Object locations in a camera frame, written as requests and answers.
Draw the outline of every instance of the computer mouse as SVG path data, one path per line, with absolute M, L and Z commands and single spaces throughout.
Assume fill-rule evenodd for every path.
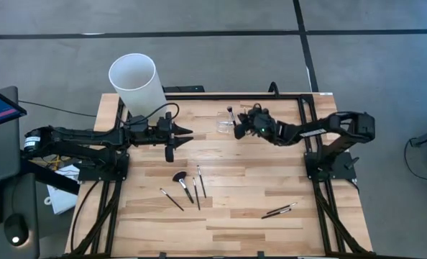
M 4 234 L 7 242 L 19 246 L 28 239 L 28 227 L 21 214 L 12 214 L 4 221 Z

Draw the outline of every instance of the white plastic cup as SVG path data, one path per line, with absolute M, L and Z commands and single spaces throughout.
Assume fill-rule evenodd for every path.
M 143 54 L 132 53 L 118 58 L 111 65 L 108 77 L 132 116 L 147 116 L 167 103 L 153 60 Z M 149 118 L 156 125 L 165 116 L 166 107 Z

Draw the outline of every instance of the wooden table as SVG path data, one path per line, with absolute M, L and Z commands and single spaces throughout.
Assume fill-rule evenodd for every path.
M 318 118 L 336 111 L 332 95 L 313 97 Z M 102 96 L 95 130 L 113 127 L 118 100 L 117 94 Z M 300 124 L 293 100 L 177 101 L 180 114 L 175 121 L 193 130 L 194 140 L 175 151 L 174 163 L 165 162 L 163 146 L 129 148 L 131 163 L 122 185 L 112 256 L 158 256 L 159 252 L 168 256 L 256 256 L 258 250 L 269 256 L 324 255 L 313 188 L 303 162 L 304 141 L 276 147 L 258 137 L 235 140 L 232 134 L 216 131 L 218 112 L 225 112 L 227 106 L 243 111 L 257 102 L 274 118 Z M 328 134 L 323 141 L 336 138 Z M 202 196 L 197 165 L 202 169 L 207 199 Z M 200 211 L 196 202 L 189 202 L 180 184 L 172 182 L 178 171 L 188 172 L 186 182 L 192 195 L 192 177 L 196 177 Z M 341 221 L 361 246 L 371 250 L 357 190 L 344 180 L 332 182 Z M 91 184 L 81 186 L 78 204 Z M 184 212 L 160 193 L 161 187 Z M 79 215 L 75 246 L 96 220 L 100 194 L 101 183 Z M 260 219 L 265 212 L 292 202 L 298 204 L 291 212 Z M 333 226 L 327 220 L 332 250 L 336 250 Z M 107 226 L 101 233 L 99 252 L 104 250 Z

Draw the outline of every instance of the white paper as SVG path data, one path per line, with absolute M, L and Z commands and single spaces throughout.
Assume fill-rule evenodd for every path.
M 56 173 L 66 176 L 70 179 L 78 181 L 79 169 L 74 165 L 69 165 L 67 167 L 61 168 Z M 55 187 L 47 186 L 47 191 L 49 191 L 50 202 L 52 203 L 52 209 L 54 214 L 59 215 L 67 210 L 73 208 L 76 205 L 76 200 L 78 196 L 70 194 L 66 191 L 61 191 Z

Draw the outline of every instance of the gray carpet floor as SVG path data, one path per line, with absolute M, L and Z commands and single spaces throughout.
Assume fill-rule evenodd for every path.
M 306 30 L 427 29 L 427 1 L 300 0 Z M 0 35 L 204 30 L 296 30 L 290 0 L 0 0 Z M 351 149 L 362 206 L 376 252 L 427 258 L 427 181 L 403 161 L 408 139 L 427 132 L 427 35 L 309 35 L 318 90 L 339 110 L 366 111 L 376 140 Z M 121 55 L 154 59 L 165 86 L 207 91 L 306 92 L 300 36 L 0 39 L 0 88 L 19 97 L 95 114 L 113 92 L 109 66 Z M 21 134 L 47 124 L 92 128 L 94 120 L 24 105 Z M 410 166 L 427 177 L 427 146 L 409 148 Z M 52 214 L 38 184 L 41 257 L 63 252 L 71 212 Z

